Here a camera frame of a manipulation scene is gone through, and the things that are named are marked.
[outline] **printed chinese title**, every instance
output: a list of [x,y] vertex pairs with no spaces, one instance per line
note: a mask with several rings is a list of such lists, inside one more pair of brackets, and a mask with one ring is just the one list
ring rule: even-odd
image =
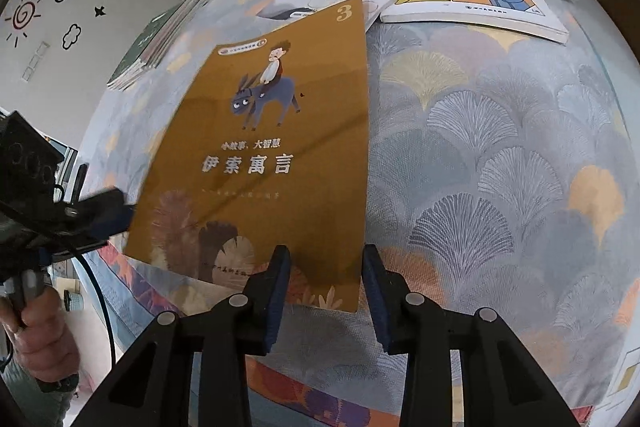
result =
[[[272,138],[265,140],[258,140],[255,142],[253,149],[264,151],[265,149],[274,149],[280,147],[280,138]],[[250,149],[249,144],[245,141],[238,142],[224,142],[221,146],[225,151],[242,151]],[[291,166],[292,154],[280,154],[273,157],[275,163],[270,162],[270,165],[274,167],[275,174],[288,174]],[[257,153],[255,156],[249,158],[249,166],[246,170],[247,174],[264,174],[265,169],[268,167],[269,157],[266,154]],[[202,163],[202,172],[209,172],[211,169],[215,169],[221,165],[219,156],[207,156]],[[242,158],[237,155],[228,156],[224,163],[225,174],[239,174],[241,169],[244,169]]]

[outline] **hand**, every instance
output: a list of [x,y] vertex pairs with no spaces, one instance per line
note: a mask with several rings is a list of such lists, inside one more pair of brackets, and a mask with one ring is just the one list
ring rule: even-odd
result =
[[78,345],[65,323],[61,304],[58,292],[47,286],[22,310],[21,327],[11,303],[0,299],[0,323],[14,344],[16,362],[44,382],[63,380],[80,367]]

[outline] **fabric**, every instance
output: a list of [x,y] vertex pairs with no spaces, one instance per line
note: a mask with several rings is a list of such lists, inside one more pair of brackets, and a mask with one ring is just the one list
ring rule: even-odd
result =
[[73,393],[43,393],[36,380],[13,359],[2,379],[33,427],[62,427]]
[[[282,24],[254,16],[269,1],[211,0],[157,70],[105,93],[92,121],[98,147],[91,136],[79,153],[90,164],[85,192],[116,185],[136,200],[162,130],[214,46]],[[640,184],[615,93],[572,4],[545,1],[570,32],[566,46],[453,23],[370,29],[365,240],[445,308],[493,307],[585,422],[636,307]],[[125,241],[114,238],[117,252]],[[126,291],[108,299],[131,328],[133,304],[191,314],[228,296],[161,267],[102,259],[103,277],[122,275]],[[287,305],[273,352],[258,363],[271,370],[268,382],[280,375],[314,390],[291,400],[256,383],[270,399],[266,425],[307,425],[318,416],[314,396],[369,418],[399,415],[406,359],[382,352],[364,296],[356,314]],[[455,391],[455,353],[452,370]],[[278,416],[283,409],[299,420]],[[333,405],[326,410],[337,418]]]

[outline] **black clamp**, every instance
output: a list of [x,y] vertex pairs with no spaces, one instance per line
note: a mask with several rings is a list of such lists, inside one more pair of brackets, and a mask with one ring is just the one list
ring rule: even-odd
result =
[[245,355],[264,356],[276,341],[289,283],[289,250],[209,312],[162,312],[127,349],[73,427],[188,427],[193,355],[202,352],[199,425],[250,427]]
[[450,350],[460,350],[465,427],[577,427],[568,405],[516,334],[491,308],[446,311],[387,271],[364,248],[364,282],[376,337],[390,355],[407,353],[399,427],[450,427]]

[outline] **white wall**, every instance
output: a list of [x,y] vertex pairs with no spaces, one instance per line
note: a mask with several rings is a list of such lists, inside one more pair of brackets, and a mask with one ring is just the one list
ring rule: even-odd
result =
[[[153,16],[178,1],[10,0],[0,19],[0,105],[19,110],[43,133],[79,148],[107,80],[130,44]],[[40,17],[16,29],[14,12],[27,2]],[[103,6],[105,15],[96,16],[95,8]],[[81,31],[75,43],[67,41],[66,50],[63,38],[72,27]],[[21,76],[42,41],[50,48],[25,82]]]

